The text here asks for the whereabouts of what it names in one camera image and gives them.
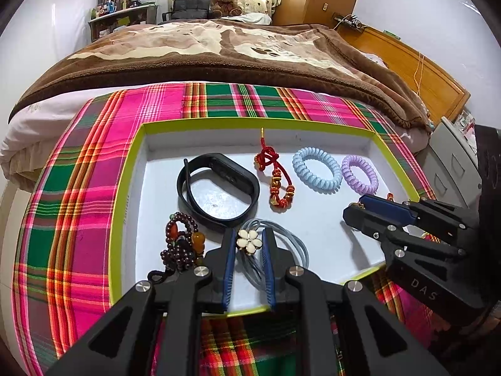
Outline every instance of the plaid cloth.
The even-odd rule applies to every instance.
[[[313,120],[375,131],[418,193],[433,196],[407,147],[379,113],[363,104],[293,89],[192,82],[97,97],[59,139],[19,232],[13,314],[30,374],[43,374],[110,307],[108,238],[113,203],[140,125],[222,116]],[[427,308],[381,271],[365,281],[416,338],[425,345],[430,342]],[[276,321],[270,314],[260,314],[202,321],[201,374],[293,374],[294,350],[290,319]]]

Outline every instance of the light blue coil hair tie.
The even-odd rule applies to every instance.
[[[324,163],[332,172],[333,179],[324,179],[311,173],[305,164],[305,158],[311,158]],[[305,147],[299,150],[292,157],[292,166],[297,176],[313,188],[323,189],[325,191],[334,191],[339,188],[343,176],[341,168],[337,161],[330,154],[320,148]]]

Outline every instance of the tray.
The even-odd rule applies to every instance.
[[[262,127],[266,143],[280,154],[279,161],[296,187],[292,207],[286,211],[277,212],[268,202],[272,167],[261,173],[254,166],[254,156],[261,150]],[[359,195],[345,181],[336,193],[319,193],[296,176],[292,156],[306,146],[322,148],[340,165],[348,154],[363,156],[377,173],[377,195],[386,197],[392,192],[396,202],[419,199],[391,151],[376,133],[368,130],[320,122],[243,117],[144,124],[127,155],[114,205],[108,266],[111,302],[116,302],[134,283],[145,279],[149,271],[164,269],[159,253],[165,248],[169,215],[180,210],[176,179],[183,159],[209,152],[225,154],[257,175],[261,194],[256,217],[277,222],[299,236],[310,253],[309,268],[320,278],[343,284],[380,268],[384,255],[379,242],[352,230],[342,219],[343,209],[356,202]],[[320,162],[310,160],[307,165],[319,176],[331,176]],[[362,171],[356,175],[368,183]],[[197,202],[213,216],[231,218],[249,204],[250,200],[219,180],[212,171],[197,171],[192,181]],[[207,238],[206,251],[219,246],[220,233],[203,226],[200,230]],[[236,264],[229,314],[266,309],[266,295],[248,283]]]

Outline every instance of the teddy bear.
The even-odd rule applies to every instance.
[[[214,18],[242,15],[242,9],[235,0],[211,0],[210,10]]]

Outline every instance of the red cord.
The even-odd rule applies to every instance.
[[[254,161],[259,166],[259,171],[264,171],[268,165],[273,164],[273,174],[271,176],[271,186],[270,186],[270,203],[273,206],[279,208],[287,208],[289,203],[292,202],[292,198],[294,197],[295,188],[292,185],[291,178],[285,168],[277,161],[279,158],[279,154],[275,151],[273,147],[267,146],[265,143],[265,131],[261,129],[261,147],[262,150],[259,154],[254,157]],[[283,199],[279,197],[279,191],[281,187],[281,173],[284,173],[284,176],[287,180],[287,188],[286,194]]]

